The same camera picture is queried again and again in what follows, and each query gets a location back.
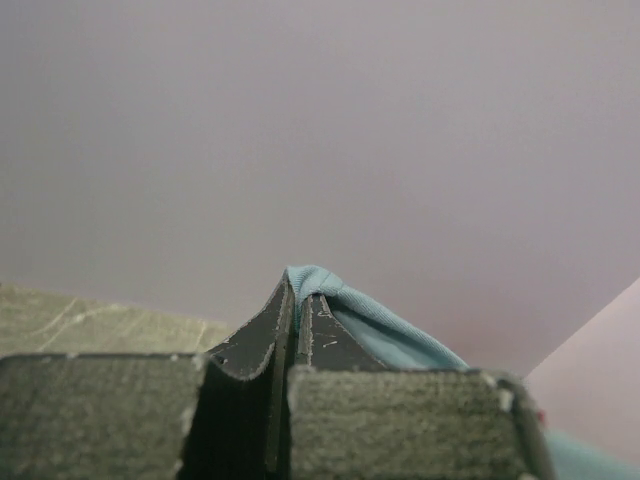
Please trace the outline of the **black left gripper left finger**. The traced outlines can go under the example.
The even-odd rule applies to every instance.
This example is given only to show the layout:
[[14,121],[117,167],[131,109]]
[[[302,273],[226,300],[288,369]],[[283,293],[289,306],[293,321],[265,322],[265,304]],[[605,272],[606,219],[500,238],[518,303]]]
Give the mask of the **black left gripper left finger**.
[[295,299],[203,352],[37,350],[1,359],[5,479],[286,479]]

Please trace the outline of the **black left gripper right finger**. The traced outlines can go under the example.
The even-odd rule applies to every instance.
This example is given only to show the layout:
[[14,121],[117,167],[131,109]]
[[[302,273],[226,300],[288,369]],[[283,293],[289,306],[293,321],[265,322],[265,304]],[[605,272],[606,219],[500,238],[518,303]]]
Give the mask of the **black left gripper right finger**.
[[551,479],[538,411],[500,371],[393,367],[321,295],[301,310],[289,372],[294,479]]

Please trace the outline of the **grey-blue t shirt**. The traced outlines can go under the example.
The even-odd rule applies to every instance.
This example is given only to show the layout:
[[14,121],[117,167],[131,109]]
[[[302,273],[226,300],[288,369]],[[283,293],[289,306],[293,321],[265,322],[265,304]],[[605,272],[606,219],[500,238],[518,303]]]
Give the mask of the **grey-blue t shirt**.
[[[285,273],[295,292],[295,326],[304,301],[327,298],[338,322],[378,360],[401,368],[466,368],[468,364],[436,338],[402,319],[337,275],[316,266],[289,266]],[[637,479],[639,468],[614,459],[554,430],[545,432],[560,479]]]

